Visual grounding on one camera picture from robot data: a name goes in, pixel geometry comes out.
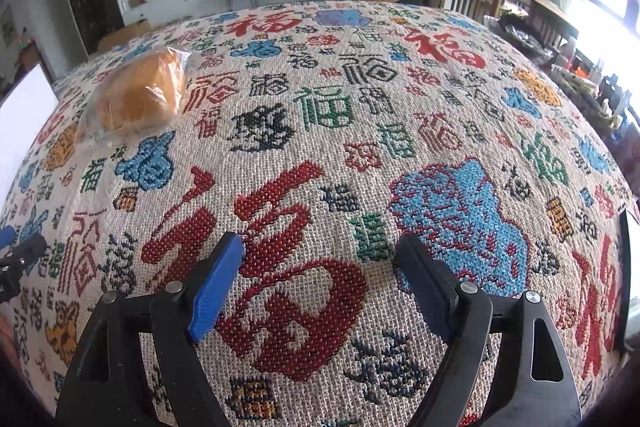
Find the white cardboard box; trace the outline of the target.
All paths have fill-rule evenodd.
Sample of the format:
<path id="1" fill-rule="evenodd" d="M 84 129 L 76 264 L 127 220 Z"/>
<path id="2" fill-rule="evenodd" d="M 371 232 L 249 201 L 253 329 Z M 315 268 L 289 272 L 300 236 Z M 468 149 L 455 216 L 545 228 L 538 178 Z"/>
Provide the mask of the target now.
<path id="1" fill-rule="evenodd" d="M 58 106 L 41 65 L 32 68 L 1 103 L 0 196 L 4 204 L 32 143 Z"/>

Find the cardboard box on floor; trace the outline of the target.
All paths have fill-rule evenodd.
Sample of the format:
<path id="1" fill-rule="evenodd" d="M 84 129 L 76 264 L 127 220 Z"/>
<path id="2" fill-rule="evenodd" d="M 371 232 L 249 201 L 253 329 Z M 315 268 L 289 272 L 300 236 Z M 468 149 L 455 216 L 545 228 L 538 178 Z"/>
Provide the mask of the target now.
<path id="1" fill-rule="evenodd" d="M 103 37 L 96 50 L 99 53 L 105 53 L 115 46 L 122 46 L 130 40 L 140 37 L 151 30 L 151 25 L 148 20 L 138 20 L 137 22 L 119 28 L 110 34 Z"/>

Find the patterned woven tablecloth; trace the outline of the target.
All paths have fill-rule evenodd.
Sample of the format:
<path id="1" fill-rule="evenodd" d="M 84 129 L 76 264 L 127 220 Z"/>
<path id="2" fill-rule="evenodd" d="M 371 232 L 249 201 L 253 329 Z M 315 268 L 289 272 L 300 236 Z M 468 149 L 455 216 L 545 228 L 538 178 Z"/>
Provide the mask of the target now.
<path id="1" fill-rule="evenodd" d="M 100 82 L 160 46 L 191 53 L 175 119 L 78 143 Z M 47 242 L 1 315 L 48 413 L 101 295 L 159 291 L 228 231 L 245 261 L 198 357 L 232 425 L 405 425 L 445 352 L 393 259 L 406 232 L 483 291 L 541 295 L 583 410 L 620 368 L 634 195 L 570 99 L 479 23 L 363 1 L 228 12 L 102 54 L 56 96 L 1 211 Z"/>

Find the packaged bread loaf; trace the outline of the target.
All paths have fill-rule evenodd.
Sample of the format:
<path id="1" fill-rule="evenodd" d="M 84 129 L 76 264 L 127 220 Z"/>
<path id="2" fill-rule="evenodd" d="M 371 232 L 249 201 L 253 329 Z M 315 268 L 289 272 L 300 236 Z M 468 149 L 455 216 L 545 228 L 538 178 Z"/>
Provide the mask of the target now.
<path id="1" fill-rule="evenodd" d="M 190 57 L 187 50 L 160 46 L 116 67 L 90 96 L 76 141 L 125 138 L 169 124 L 186 90 Z"/>

